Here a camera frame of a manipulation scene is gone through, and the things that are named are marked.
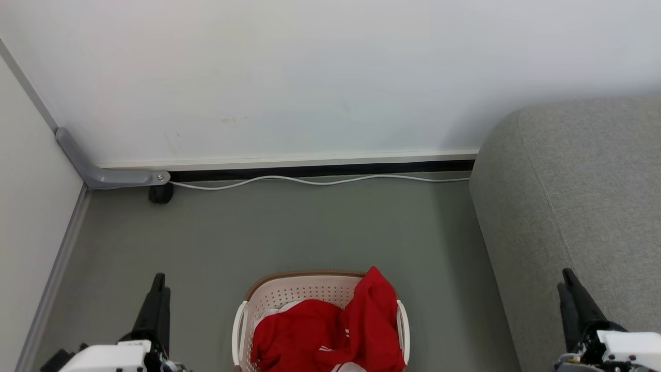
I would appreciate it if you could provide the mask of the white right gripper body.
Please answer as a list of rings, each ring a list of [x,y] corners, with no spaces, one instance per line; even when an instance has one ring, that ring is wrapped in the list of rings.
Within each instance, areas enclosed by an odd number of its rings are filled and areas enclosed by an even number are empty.
[[[578,355],[583,364],[604,371],[660,371],[660,335],[597,330],[580,344]]]

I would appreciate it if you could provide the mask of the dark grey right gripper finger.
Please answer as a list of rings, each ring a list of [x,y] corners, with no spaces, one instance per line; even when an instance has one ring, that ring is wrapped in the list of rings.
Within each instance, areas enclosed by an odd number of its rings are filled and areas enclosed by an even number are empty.
[[[581,284],[580,280],[577,278],[576,274],[570,268],[562,269],[562,284]],[[585,319],[585,332],[584,334],[595,334],[598,330],[605,331],[619,331],[625,332],[626,329],[616,322],[611,322],[608,320],[604,313],[601,311],[601,308],[597,306],[597,303],[589,294],[588,290],[585,288],[585,300],[586,300],[586,319]]]
[[[568,353],[576,352],[585,332],[585,288],[580,284],[559,284],[557,290],[565,348]]]

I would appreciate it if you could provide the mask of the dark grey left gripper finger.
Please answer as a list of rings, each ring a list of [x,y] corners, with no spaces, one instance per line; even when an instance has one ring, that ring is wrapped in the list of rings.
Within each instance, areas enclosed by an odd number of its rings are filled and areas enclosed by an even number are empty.
[[[161,349],[165,355],[170,356],[170,297],[169,287],[158,290],[158,316],[155,324],[155,333]]]
[[[155,333],[155,324],[158,319],[158,290],[163,287],[166,287],[165,274],[157,273],[132,328],[133,339],[159,342]]]

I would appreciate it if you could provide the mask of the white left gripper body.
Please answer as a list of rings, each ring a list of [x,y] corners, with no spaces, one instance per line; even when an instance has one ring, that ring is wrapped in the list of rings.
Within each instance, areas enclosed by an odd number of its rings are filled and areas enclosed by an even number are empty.
[[[154,343],[148,339],[117,344],[82,344],[59,371],[146,371],[147,355]]]

